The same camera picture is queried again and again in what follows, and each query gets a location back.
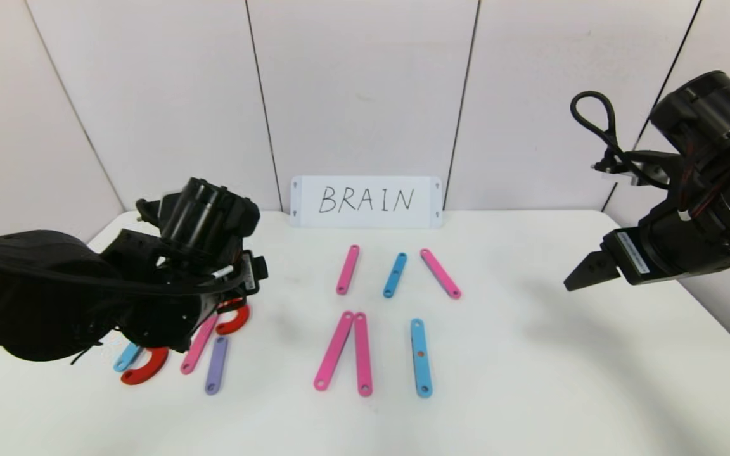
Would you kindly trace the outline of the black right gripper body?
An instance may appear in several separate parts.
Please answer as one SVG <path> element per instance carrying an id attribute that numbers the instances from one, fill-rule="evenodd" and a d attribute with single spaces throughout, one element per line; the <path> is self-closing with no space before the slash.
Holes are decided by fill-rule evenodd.
<path id="1" fill-rule="evenodd" d="M 660 203 L 637 226 L 611 231 L 603 246 L 632 285 L 719 272 L 730 267 L 730 206 L 682 220 L 677 204 Z"/>

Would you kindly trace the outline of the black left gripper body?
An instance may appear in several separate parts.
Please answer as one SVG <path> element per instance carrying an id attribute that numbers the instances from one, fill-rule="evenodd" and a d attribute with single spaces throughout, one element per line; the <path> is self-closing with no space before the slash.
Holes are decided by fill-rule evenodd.
<path id="1" fill-rule="evenodd" d="M 246 295 L 255 295 L 260 291 L 260 280 L 258 280 L 258 260 L 250 250 L 244 250 L 241 254 L 240 289 Z"/>

